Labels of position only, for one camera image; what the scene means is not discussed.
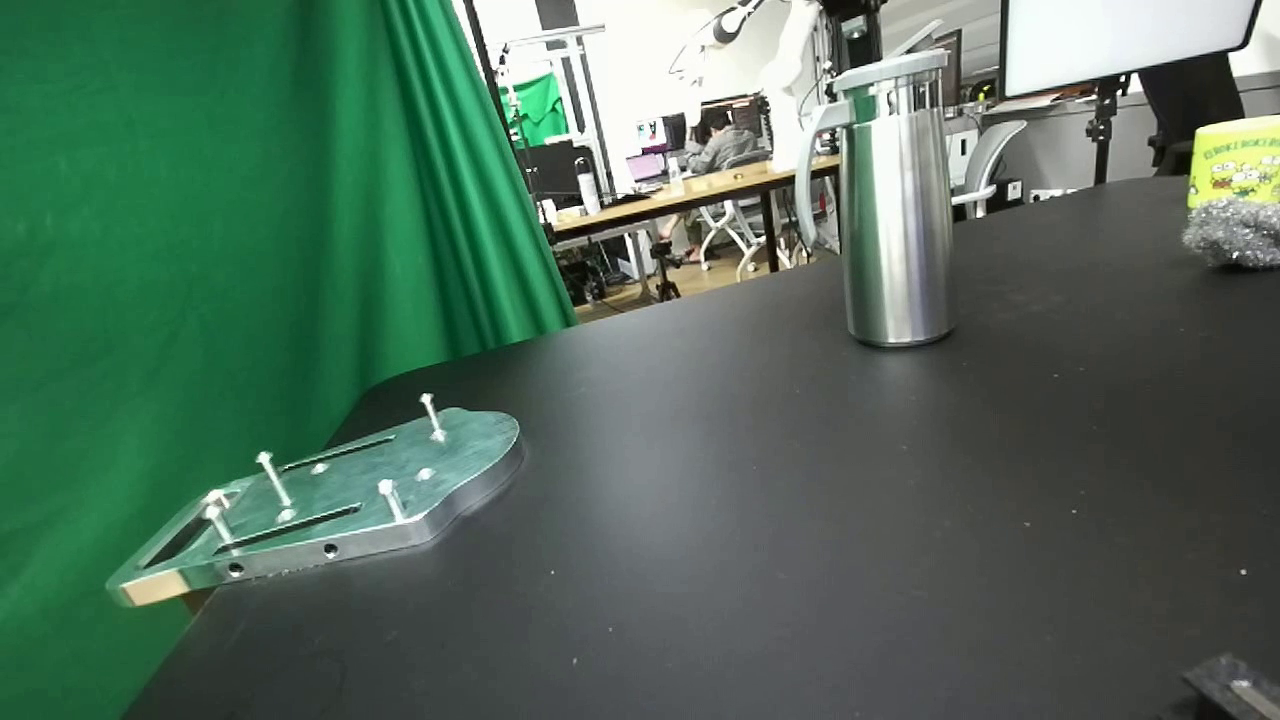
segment black table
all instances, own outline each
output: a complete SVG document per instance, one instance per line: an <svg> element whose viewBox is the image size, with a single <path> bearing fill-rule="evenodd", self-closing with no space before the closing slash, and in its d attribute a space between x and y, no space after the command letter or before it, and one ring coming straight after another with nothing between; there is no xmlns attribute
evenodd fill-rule
<svg viewBox="0 0 1280 720"><path fill-rule="evenodd" d="M138 714L1176 714L1280 670L1280 274L1146 178L957 226L957 334L843 340L836 262L371 388L510 407L442 547L216 592Z"/></svg>

